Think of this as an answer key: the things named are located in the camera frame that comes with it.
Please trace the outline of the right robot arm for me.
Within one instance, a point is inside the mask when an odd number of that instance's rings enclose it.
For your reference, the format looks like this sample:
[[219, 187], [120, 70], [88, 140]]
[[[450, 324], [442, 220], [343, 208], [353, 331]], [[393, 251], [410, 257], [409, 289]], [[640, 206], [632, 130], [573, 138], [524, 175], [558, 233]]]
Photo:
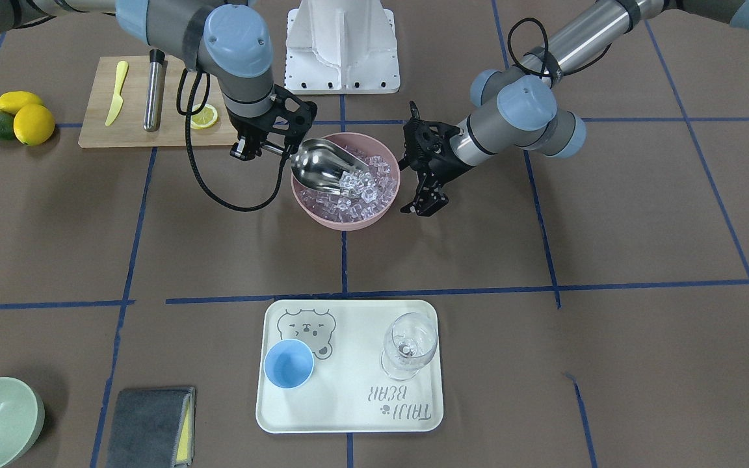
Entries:
[[0, 1], [0, 34], [72, 13], [112, 13], [134, 38], [217, 78], [227, 116], [237, 130], [232, 155], [249, 161], [271, 133], [288, 157], [299, 150], [316, 106], [272, 74], [274, 48], [264, 18], [246, 1]]

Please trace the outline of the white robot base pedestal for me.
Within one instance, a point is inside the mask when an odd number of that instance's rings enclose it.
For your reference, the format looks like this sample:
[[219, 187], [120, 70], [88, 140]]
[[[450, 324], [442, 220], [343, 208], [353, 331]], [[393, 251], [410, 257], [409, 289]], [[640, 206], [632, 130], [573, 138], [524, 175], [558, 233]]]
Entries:
[[395, 15], [380, 1], [302, 1], [286, 21], [283, 85], [299, 95], [401, 89]]

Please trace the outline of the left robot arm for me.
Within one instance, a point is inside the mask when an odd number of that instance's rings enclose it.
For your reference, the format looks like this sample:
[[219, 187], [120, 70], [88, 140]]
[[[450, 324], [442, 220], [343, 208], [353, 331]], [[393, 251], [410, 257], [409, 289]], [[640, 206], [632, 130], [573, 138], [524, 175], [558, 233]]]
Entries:
[[536, 18], [518, 21], [535, 24], [541, 44], [522, 57], [510, 53], [506, 70], [476, 76], [469, 91], [475, 109], [460, 123], [424, 120], [410, 103], [399, 168], [415, 172], [418, 184], [402, 213], [434, 215], [448, 204], [446, 184], [508, 149], [552, 158], [576, 154], [585, 144], [585, 122], [560, 109], [553, 89], [601, 60], [642, 21], [669, 10], [749, 30], [749, 1], [595, 1], [553, 35]]

